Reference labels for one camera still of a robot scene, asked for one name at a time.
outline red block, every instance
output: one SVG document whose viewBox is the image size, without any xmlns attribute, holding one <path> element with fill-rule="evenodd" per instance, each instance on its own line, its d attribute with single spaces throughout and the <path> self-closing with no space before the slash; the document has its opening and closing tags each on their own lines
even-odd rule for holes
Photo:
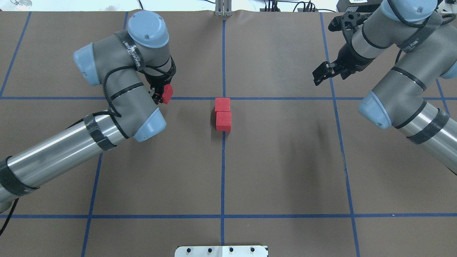
<svg viewBox="0 0 457 257">
<path fill-rule="evenodd" d="M 214 111 L 217 112 L 230 112 L 230 98 L 216 97 L 216 104 Z"/>
<path fill-rule="evenodd" d="M 232 129 L 232 113 L 216 112 L 216 130 L 230 131 Z"/>
<path fill-rule="evenodd" d="M 173 95 L 173 87 L 170 84 L 164 86 L 164 93 L 162 94 L 162 100 L 164 104 L 170 102 L 171 96 Z"/>
</svg>

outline light blue cap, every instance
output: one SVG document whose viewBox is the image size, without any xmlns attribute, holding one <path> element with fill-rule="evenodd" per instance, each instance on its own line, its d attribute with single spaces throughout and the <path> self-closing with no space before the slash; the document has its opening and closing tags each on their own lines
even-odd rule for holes
<svg viewBox="0 0 457 257">
<path fill-rule="evenodd" d="M 387 129 L 392 125 L 386 109 L 373 91 L 370 91 L 362 100 L 358 110 L 363 116 L 382 129 Z"/>
<path fill-rule="evenodd" d="M 457 62 L 443 75 L 440 76 L 443 79 L 453 79 L 457 77 Z"/>
<path fill-rule="evenodd" d="M 93 44 L 94 43 L 90 43 L 74 52 L 73 61 L 87 82 L 96 86 L 100 85 L 100 81 L 98 80 L 97 68 L 95 67 Z"/>
<path fill-rule="evenodd" d="M 170 38 L 164 19 L 151 11 L 139 11 L 128 20 L 128 34 L 139 44 L 160 48 Z"/>
<path fill-rule="evenodd" d="M 421 21 L 432 14 L 436 8 L 436 1 L 431 0 L 392 0 L 401 16 L 408 22 Z M 381 3 L 384 15 L 394 21 L 400 21 L 389 6 L 387 0 Z"/>
<path fill-rule="evenodd" d="M 138 142 L 143 142 L 147 139 L 160 133 L 165 129 L 167 122 L 165 121 L 159 108 L 157 108 L 151 116 L 141 125 L 140 129 L 133 135 Z"/>
</svg>

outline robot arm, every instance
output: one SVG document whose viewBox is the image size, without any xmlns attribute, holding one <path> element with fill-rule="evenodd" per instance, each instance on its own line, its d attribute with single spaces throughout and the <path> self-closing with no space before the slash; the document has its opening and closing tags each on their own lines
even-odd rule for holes
<svg viewBox="0 0 457 257">
<path fill-rule="evenodd" d="M 12 200 L 86 160 L 109 151 L 125 139 L 138 142 L 161 132 L 166 122 L 156 106 L 167 103 L 176 67 L 164 20 L 150 11 L 135 13 L 128 31 L 91 43 L 74 53 L 85 79 L 103 85 L 108 110 L 89 114 L 65 131 L 0 161 L 0 213 Z M 143 86 L 138 72 L 151 84 Z"/>
<path fill-rule="evenodd" d="M 384 0 L 351 38 L 344 31 L 348 26 L 341 22 L 346 44 L 335 62 L 324 62 L 313 75 L 316 85 L 338 73 L 345 79 L 396 44 L 405 56 L 362 100 L 358 110 L 382 129 L 394 126 L 457 175 L 457 123 L 421 97 L 438 77 L 457 77 L 457 29 L 434 12 L 436 4 Z M 341 20 L 350 19 L 349 15 L 356 17 L 346 13 Z"/>
</svg>

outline black box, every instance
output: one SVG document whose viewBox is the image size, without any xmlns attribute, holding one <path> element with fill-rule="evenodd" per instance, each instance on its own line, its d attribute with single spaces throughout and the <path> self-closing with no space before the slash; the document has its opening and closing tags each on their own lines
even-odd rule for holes
<svg viewBox="0 0 457 257">
<path fill-rule="evenodd" d="M 336 9 L 339 12 L 374 12 L 383 0 L 339 0 Z"/>
</svg>

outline white bracket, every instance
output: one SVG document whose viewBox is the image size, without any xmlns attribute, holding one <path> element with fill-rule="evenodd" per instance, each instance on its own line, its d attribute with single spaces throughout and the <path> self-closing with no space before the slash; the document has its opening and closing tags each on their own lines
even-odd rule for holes
<svg viewBox="0 0 457 257">
<path fill-rule="evenodd" d="M 181 246 L 175 257 L 268 257 L 268 246 Z"/>
<path fill-rule="evenodd" d="M 232 16 L 232 0 L 216 0 L 216 16 Z"/>
</svg>

